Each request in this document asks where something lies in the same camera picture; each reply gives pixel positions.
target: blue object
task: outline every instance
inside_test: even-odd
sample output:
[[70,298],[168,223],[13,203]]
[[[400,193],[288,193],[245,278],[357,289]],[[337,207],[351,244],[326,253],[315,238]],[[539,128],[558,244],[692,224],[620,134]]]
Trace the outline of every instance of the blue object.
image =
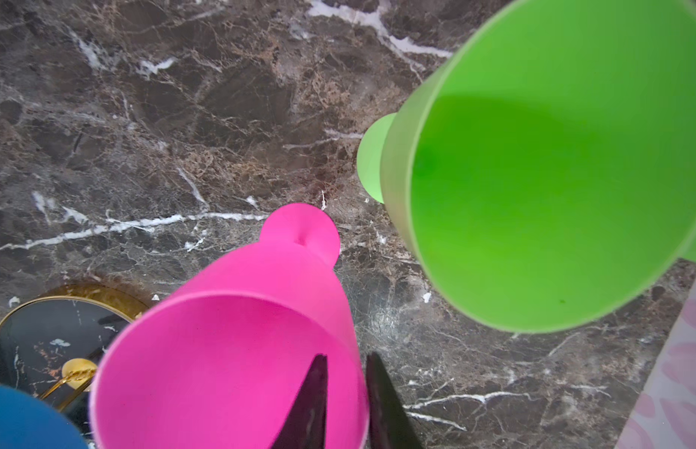
[[62,414],[26,393],[0,387],[0,449],[86,449]]

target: gold object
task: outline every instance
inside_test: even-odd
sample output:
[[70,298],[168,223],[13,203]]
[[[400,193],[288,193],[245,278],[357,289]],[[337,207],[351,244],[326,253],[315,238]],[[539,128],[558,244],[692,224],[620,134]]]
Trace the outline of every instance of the gold object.
[[[0,330],[7,322],[9,317],[16,313],[21,308],[28,307],[39,301],[52,300],[73,300],[83,301],[90,304],[98,305],[101,308],[109,310],[111,313],[132,323],[138,319],[147,309],[143,302],[137,300],[119,290],[110,287],[104,287],[96,284],[73,284],[64,285],[47,292],[45,295],[21,304],[16,309],[9,312],[0,322]],[[40,399],[45,399],[48,395],[56,391],[61,385],[68,384],[74,391],[62,402],[57,409],[63,410],[67,405],[74,401],[84,390],[87,390],[91,385],[97,366],[90,360],[85,358],[73,358],[67,361],[61,367],[61,379],[59,379],[50,389],[45,391]]]

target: white cloth with pink pattern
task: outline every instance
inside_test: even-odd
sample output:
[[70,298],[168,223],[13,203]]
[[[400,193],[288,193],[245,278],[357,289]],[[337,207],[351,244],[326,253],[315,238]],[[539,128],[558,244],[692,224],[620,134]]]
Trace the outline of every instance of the white cloth with pink pattern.
[[696,281],[617,449],[696,449]]

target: gold rim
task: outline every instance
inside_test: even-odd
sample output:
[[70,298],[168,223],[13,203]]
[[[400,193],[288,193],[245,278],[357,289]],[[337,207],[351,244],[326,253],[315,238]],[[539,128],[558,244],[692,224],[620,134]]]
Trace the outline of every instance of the gold rim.
[[[75,290],[78,290],[77,293],[93,296],[94,298],[74,296],[72,293],[74,293]],[[0,331],[7,320],[18,310],[28,305],[44,301],[70,300],[88,302],[89,304],[97,305],[111,313],[114,313],[115,315],[118,315],[119,317],[128,321],[128,323],[133,323],[133,321],[138,319],[143,312],[148,310],[148,306],[133,296],[110,287],[104,287],[103,285],[64,285],[63,287],[49,291],[47,294],[48,296],[38,297],[35,300],[25,302],[6,314],[6,316],[0,321]]]

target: brown marble countertop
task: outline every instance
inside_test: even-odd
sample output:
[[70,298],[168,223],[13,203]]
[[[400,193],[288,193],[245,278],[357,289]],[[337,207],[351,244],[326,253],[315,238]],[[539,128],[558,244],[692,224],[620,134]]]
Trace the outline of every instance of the brown marble countertop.
[[432,290],[355,175],[361,133],[506,3],[0,0],[0,319],[75,281],[164,299],[309,202],[426,448],[611,448],[696,266],[587,326],[503,333]]

